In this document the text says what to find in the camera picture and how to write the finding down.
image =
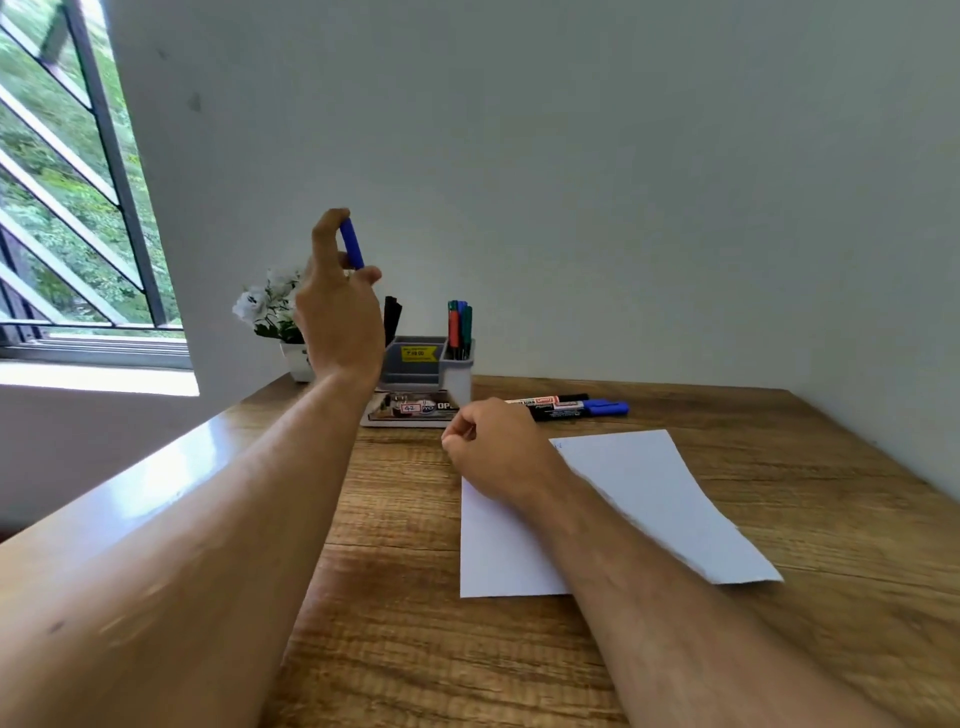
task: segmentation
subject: yellow sticker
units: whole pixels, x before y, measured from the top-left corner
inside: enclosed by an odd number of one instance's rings
[[[431,347],[400,347],[402,361],[437,361],[437,348]]]

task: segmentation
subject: tree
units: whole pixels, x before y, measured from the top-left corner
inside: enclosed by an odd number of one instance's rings
[[[87,28],[107,92],[110,115],[124,155],[160,297],[168,318],[179,321],[177,301],[160,247],[156,219],[143,179],[130,117],[110,51],[103,15],[96,3],[97,0],[84,0]],[[40,43],[58,5],[58,0],[6,0],[3,13],[34,42]],[[72,40],[63,50],[60,65],[77,85],[84,87]],[[94,171],[109,181],[107,161],[92,114],[5,34],[0,34],[0,84]],[[120,212],[3,106],[0,106],[0,147],[101,240],[133,265],[132,248]],[[124,316],[132,322],[151,322],[143,294],[3,170],[0,170],[0,205]],[[28,263],[37,291],[68,318],[77,321],[104,320],[28,251],[19,248],[18,253]]]

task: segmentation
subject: window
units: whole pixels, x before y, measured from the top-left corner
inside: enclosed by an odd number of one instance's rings
[[[0,31],[0,356],[189,368],[98,0]]]

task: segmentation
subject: white paper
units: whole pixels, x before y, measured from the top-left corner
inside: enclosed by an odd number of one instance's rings
[[[708,581],[783,580],[700,490],[666,430],[551,442],[627,518]],[[510,508],[464,481],[460,596],[555,594],[569,589],[533,533]]]

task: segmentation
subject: flower pot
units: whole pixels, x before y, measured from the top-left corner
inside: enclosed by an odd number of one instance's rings
[[[310,358],[306,355],[303,344],[280,343],[283,358],[287,360],[287,369],[294,381],[313,381],[313,369],[310,367]]]

